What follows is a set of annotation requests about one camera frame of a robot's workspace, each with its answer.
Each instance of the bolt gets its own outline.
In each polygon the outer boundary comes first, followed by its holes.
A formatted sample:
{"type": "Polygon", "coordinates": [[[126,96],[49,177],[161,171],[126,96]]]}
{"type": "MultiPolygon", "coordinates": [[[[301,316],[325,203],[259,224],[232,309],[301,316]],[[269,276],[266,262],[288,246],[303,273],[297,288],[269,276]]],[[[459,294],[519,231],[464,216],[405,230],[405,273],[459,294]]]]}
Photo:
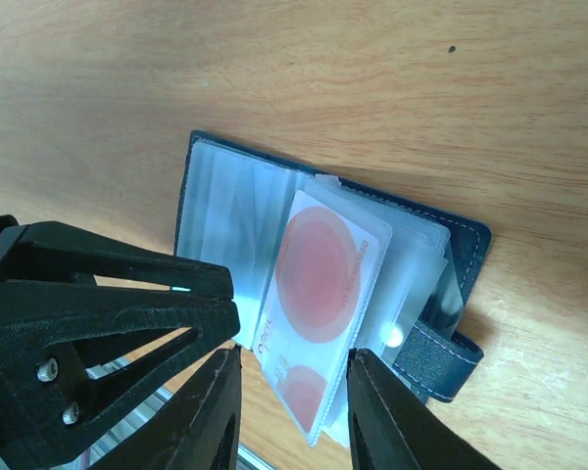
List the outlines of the bolt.
{"type": "Polygon", "coordinates": [[[73,402],[68,409],[63,412],[63,422],[64,424],[70,426],[78,421],[78,415],[80,414],[80,409],[78,408],[78,403],[73,402]]]}
{"type": "Polygon", "coordinates": [[[57,378],[59,375],[59,364],[57,360],[53,357],[48,359],[48,361],[39,366],[37,369],[37,379],[40,382],[52,382],[57,378]]]}

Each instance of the red circle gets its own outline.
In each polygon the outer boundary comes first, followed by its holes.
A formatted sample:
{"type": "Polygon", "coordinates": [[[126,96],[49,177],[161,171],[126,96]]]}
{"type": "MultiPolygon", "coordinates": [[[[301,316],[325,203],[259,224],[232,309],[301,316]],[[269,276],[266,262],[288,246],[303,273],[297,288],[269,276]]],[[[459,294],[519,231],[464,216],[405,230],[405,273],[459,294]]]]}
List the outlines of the red circle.
{"type": "Polygon", "coordinates": [[[279,301],[304,338],[326,343],[348,326],[360,294],[358,251],[346,223],[323,207],[289,221],[276,262],[279,301]]]}
{"type": "Polygon", "coordinates": [[[309,367],[295,365],[287,370],[285,380],[277,387],[301,427],[309,433],[320,408],[326,380],[309,367]]]}

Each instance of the card holder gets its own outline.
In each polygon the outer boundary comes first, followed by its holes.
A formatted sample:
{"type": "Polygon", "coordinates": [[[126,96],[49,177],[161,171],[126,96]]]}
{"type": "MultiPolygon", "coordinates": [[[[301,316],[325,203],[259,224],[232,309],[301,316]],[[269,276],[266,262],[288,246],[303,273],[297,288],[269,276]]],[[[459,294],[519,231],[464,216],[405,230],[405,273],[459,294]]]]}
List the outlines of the card holder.
{"type": "MultiPolygon", "coordinates": [[[[261,302],[258,299],[265,297],[268,288],[266,279],[273,270],[284,218],[287,217],[287,208],[292,203],[294,192],[297,188],[303,187],[307,178],[321,174],[326,173],[312,166],[259,152],[206,132],[192,132],[178,206],[175,253],[186,258],[222,264],[224,254],[236,251],[236,247],[226,244],[230,243],[231,238],[236,240],[235,243],[246,243],[255,247],[254,251],[238,250],[239,256],[235,262],[231,262],[229,258],[226,265],[231,269],[234,284],[235,278],[238,279],[234,287],[236,296],[240,294],[240,298],[236,299],[238,305],[244,304],[240,310],[256,310],[259,314],[261,302]],[[204,145],[205,149],[211,147],[219,149],[220,152],[230,152],[232,158],[241,161],[250,159],[249,162],[252,161],[254,167],[249,169],[242,163],[242,169],[231,174],[229,168],[210,161],[208,153],[203,153],[201,162],[192,162],[194,169],[196,164],[203,167],[200,171],[190,172],[190,159],[197,145],[204,145]],[[249,179],[259,184],[249,184],[249,179]],[[212,184],[212,181],[218,181],[219,184],[212,184]],[[210,188],[205,188],[205,185],[210,184],[210,188]],[[245,196],[236,201],[223,199],[226,195],[219,193],[219,187],[231,185],[237,186],[239,194],[245,196]],[[260,200],[266,203],[258,205],[260,200]],[[210,208],[218,205],[219,211],[210,212],[210,208]],[[221,213],[222,208],[224,211],[230,211],[230,215],[227,216],[230,224],[223,225],[221,229],[234,230],[226,232],[226,243],[219,241],[218,237],[206,239],[201,233],[201,227],[214,227],[222,222],[215,217],[216,213],[221,213]],[[248,213],[254,216],[246,217],[245,214],[248,213]],[[253,266],[252,275],[246,275],[249,272],[249,265],[253,266]],[[245,275],[236,276],[236,270],[243,271],[245,275]]],[[[461,295],[455,302],[462,306],[466,303],[491,242],[491,232],[485,224],[348,179],[339,178],[339,182],[344,189],[354,194],[365,195],[372,200],[447,227],[450,233],[449,252],[452,253],[452,259],[443,274],[448,282],[440,285],[455,282],[461,295]]],[[[395,372],[408,382],[411,390],[421,400],[434,397],[437,400],[451,401],[483,357],[481,349],[456,330],[462,309],[451,309],[455,312],[452,315],[440,311],[441,302],[446,302],[445,296],[447,292],[441,287],[432,296],[435,299],[429,299],[430,302],[405,339],[392,365],[395,372]]],[[[246,330],[236,339],[243,345],[252,345],[252,338],[256,332],[250,326],[246,330]]]]}

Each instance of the wooden surface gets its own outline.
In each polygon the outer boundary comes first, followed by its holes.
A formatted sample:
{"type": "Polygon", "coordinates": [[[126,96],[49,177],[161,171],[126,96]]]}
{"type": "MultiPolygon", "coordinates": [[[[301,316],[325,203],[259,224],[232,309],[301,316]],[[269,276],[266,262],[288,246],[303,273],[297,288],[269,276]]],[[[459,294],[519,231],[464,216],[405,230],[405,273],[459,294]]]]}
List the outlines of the wooden surface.
{"type": "MultiPolygon", "coordinates": [[[[170,252],[193,128],[486,221],[486,357],[432,409],[505,468],[588,468],[588,0],[0,1],[0,213],[170,252]]],[[[243,360],[242,441],[348,468],[243,360]]]]}

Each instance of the wallet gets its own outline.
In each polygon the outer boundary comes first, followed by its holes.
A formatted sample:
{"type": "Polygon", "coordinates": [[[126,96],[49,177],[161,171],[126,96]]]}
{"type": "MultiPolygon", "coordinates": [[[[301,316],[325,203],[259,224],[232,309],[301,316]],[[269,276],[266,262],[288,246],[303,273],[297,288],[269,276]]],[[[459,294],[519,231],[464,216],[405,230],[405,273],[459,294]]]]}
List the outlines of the wallet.
{"type": "Polygon", "coordinates": [[[234,339],[258,354],[262,336],[270,332],[259,318],[278,268],[290,208],[310,180],[446,227],[449,264],[402,346],[386,363],[420,400],[453,400],[483,357],[457,326],[491,243],[484,223],[196,130],[180,189],[174,253],[229,268],[242,325],[234,339]],[[453,315],[438,311],[448,286],[462,304],[453,315]]]}

